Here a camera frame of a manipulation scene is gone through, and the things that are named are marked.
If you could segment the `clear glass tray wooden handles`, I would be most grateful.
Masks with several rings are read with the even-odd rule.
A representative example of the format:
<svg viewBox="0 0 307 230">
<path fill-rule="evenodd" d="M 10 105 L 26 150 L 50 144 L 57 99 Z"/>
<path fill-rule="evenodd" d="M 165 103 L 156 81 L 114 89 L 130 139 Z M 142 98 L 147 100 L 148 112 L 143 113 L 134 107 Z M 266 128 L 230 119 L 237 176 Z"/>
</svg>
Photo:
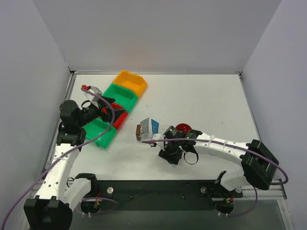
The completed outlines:
<svg viewBox="0 0 307 230">
<path fill-rule="evenodd" d="M 159 132 L 160 134 L 163 134 L 168 128 L 170 127 L 170 125 L 159 125 Z M 148 141 L 148 140 L 152 140 L 154 134 L 151 135 L 144 135 L 142 133 L 142 129 L 141 129 L 141 125 L 138 124 L 136 126 L 136 139 L 139 143 L 143 142 L 143 141 Z"/>
</svg>

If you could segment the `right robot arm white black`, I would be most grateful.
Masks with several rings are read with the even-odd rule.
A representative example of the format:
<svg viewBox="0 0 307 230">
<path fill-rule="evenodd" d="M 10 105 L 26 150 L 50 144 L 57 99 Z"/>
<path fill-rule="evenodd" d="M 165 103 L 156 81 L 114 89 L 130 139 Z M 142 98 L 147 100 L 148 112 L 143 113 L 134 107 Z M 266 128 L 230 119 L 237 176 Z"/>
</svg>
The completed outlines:
<svg viewBox="0 0 307 230">
<path fill-rule="evenodd" d="M 233 142 L 210 136 L 198 130 L 188 133 L 170 126 L 163 134 L 155 134 L 153 140 L 160 147 L 159 156 L 177 165 L 187 153 L 196 156 L 207 154 L 230 161 L 240 168 L 222 171 L 216 182 L 224 189 L 233 191 L 246 185 L 268 190 L 276 172 L 277 159 L 259 140 L 250 143 Z"/>
</svg>

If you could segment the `red cup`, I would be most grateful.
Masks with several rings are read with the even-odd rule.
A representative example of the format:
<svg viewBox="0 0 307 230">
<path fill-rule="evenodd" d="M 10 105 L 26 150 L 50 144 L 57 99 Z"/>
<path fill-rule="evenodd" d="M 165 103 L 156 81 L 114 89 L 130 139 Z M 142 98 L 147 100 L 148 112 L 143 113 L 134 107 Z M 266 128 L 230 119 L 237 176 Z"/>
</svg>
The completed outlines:
<svg viewBox="0 0 307 230">
<path fill-rule="evenodd" d="M 186 124 L 186 123 L 178 124 L 178 125 L 176 126 L 176 129 L 177 129 L 178 131 L 180 131 L 180 132 L 185 132 L 186 134 L 189 133 L 189 132 L 192 130 L 191 126 L 189 126 L 189 125 Z"/>
</svg>

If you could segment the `blue toothpaste box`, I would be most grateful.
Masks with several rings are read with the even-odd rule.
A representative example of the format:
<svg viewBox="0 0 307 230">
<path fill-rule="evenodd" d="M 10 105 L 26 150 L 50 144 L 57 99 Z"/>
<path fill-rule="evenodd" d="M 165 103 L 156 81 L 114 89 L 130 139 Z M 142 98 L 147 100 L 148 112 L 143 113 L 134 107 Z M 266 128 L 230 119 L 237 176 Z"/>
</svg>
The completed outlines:
<svg viewBox="0 0 307 230">
<path fill-rule="evenodd" d="M 152 133 L 157 134 L 159 132 L 159 123 L 151 119 L 151 124 L 152 124 Z"/>
</svg>

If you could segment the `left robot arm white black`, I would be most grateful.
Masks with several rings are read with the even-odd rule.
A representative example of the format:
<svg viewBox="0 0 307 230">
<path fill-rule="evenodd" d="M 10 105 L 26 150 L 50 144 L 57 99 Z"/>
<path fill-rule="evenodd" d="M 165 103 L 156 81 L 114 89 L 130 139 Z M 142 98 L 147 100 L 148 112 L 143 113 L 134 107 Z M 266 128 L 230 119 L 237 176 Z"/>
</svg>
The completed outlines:
<svg viewBox="0 0 307 230">
<path fill-rule="evenodd" d="M 79 107 L 73 100 L 64 101 L 60 107 L 59 132 L 56 153 L 52 164 L 43 173 L 43 183 L 32 199 L 27 199 L 24 212 L 32 230 L 67 230 L 71 226 L 74 209 L 83 198 L 100 193 L 97 178 L 92 173 L 80 173 L 67 187 L 72 166 L 87 143 L 84 126 L 101 118 L 111 128 L 125 113 L 115 109 L 116 100 L 104 96 L 89 96 L 87 107 Z"/>
</svg>

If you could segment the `white toothpaste tube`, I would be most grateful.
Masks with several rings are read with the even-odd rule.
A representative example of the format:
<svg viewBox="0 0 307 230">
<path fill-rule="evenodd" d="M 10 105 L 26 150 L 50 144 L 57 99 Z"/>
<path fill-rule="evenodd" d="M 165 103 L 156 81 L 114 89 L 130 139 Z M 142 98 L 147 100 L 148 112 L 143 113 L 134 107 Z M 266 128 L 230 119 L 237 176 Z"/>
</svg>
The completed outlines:
<svg viewBox="0 0 307 230">
<path fill-rule="evenodd" d="M 142 133 L 144 135 L 151 135 L 153 134 L 153 126 L 152 126 L 152 119 L 146 118 L 140 122 Z"/>
</svg>

